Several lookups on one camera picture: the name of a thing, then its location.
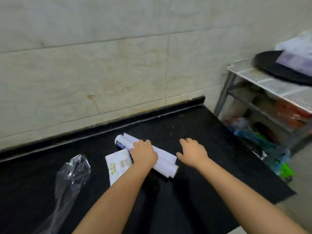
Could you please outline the white plastic wrap roll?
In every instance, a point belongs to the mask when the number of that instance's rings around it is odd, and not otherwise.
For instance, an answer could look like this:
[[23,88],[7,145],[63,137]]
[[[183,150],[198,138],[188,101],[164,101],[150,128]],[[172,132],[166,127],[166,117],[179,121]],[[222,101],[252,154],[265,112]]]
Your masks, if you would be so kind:
[[[139,139],[124,133],[123,135],[120,134],[115,138],[115,145],[121,149],[127,149],[130,151],[130,149],[134,148],[133,143],[138,141]],[[154,165],[153,169],[166,178],[175,178],[178,171],[178,165],[176,165],[177,157],[154,145],[152,147],[153,150],[158,154],[158,161]]]

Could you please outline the white paper label sheet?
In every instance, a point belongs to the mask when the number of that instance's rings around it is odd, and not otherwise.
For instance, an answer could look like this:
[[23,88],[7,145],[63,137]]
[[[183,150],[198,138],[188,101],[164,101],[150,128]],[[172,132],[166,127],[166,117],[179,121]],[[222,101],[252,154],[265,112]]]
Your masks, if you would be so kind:
[[128,149],[109,154],[105,156],[105,160],[109,171],[110,186],[133,165]]

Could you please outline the clear plastic bag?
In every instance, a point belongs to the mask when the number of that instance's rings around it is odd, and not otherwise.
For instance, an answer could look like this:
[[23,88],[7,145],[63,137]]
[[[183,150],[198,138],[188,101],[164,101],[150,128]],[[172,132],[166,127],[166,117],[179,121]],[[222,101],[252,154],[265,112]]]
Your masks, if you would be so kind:
[[32,234],[58,234],[91,172],[91,166],[82,154],[62,166],[56,174],[54,211]]

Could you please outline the white and purple plastic bag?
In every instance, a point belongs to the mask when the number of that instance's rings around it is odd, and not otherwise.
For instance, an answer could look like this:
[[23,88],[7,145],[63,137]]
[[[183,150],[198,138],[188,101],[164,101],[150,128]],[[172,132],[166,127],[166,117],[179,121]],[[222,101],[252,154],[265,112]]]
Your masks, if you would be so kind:
[[312,31],[304,31],[296,37],[278,43],[275,51],[282,51],[276,63],[312,77]]

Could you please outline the person's left hand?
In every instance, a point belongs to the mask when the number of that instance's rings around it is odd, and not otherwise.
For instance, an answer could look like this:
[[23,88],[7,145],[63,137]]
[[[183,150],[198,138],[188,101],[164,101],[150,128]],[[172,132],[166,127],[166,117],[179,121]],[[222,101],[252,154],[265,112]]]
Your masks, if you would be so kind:
[[154,151],[150,140],[139,140],[133,143],[130,154],[134,165],[151,169],[158,161],[158,154]]

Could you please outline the black round pan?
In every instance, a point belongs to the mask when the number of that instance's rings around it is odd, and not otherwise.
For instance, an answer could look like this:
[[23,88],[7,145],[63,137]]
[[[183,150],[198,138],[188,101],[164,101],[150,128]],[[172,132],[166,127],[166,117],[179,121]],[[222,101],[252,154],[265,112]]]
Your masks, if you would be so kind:
[[253,66],[268,75],[300,86],[312,87],[312,77],[294,71],[276,62],[283,51],[264,51],[256,54],[252,60]]

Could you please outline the orange plastic bag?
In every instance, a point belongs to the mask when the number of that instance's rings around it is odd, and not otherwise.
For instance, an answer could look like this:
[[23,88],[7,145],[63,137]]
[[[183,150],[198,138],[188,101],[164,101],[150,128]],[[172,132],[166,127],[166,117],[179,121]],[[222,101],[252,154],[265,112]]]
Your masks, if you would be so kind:
[[275,101],[274,112],[282,122],[293,129],[302,128],[312,119],[312,114],[307,113],[283,99]]

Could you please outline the white metal storage rack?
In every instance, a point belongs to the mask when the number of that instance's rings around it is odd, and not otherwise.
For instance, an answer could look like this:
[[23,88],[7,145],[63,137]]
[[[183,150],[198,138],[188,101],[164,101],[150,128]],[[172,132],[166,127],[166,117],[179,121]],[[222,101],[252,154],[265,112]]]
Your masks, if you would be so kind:
[[231,62],[227,70],[228,76],[213,113],[216,117],[219,117],[227,97],[231,96],[242,102],[249,111],[262,115],[288,134],[276,151],[286,148],[295,155],[312,142],[312,134],[309,135],[312,132],[312,118],[304,122],[303,127],[295,129],[258,106],[261,101],[272,103],[281,99],[312,115],[312,87],[275,79],[256,69],[252,58]]

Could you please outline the person's right forearm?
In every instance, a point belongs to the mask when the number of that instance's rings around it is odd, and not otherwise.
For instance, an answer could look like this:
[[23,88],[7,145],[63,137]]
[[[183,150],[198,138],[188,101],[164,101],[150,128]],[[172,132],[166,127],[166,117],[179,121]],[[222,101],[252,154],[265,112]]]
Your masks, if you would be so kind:
[[308,234],[248,185],[209,158],[194,163],[247,234]]

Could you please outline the person's right hand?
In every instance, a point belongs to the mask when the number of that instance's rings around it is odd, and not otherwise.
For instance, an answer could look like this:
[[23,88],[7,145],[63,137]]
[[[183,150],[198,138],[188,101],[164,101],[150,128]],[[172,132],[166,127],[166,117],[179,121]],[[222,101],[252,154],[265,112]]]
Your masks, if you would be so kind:
[[199,169],[202,165],[211,161],[204,146],[199,144],[196,140],[186,138],[180,139],[179,142],[182,147],[182,154],[187,157],[185,165]]

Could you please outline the person's left forearm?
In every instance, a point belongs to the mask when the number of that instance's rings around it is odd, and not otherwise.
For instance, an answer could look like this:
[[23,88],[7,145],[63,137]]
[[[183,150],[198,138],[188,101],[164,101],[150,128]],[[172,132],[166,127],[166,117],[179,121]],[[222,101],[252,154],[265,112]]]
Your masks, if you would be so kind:
[[72,234],[122,234],[139,190],[157,159],[134,164],[97,200]]

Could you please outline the blue plastic basket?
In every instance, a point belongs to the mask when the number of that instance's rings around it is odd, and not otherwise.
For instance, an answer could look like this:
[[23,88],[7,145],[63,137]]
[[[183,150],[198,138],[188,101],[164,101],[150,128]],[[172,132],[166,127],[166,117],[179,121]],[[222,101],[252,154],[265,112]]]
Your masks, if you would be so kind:
[[[261,147],[263,153],[265,153],[267,156],[273,153],[278,146],[275,145],[272,142],[269,142],[267,140],[264,140],[260,137],[257,137],[255,133],[245,131],[245,130],[236,130],[234,132],[234,135],[238,138],[244,138],[247,139],[259,147]],[[286,163],[286,161],[291,157],[291,152],[289,149],[283,149],[281,154],[275,158],[273,161],[269,163],[270,169],[275,172],[276,175],[281,175],[282,173],[282,165]]]

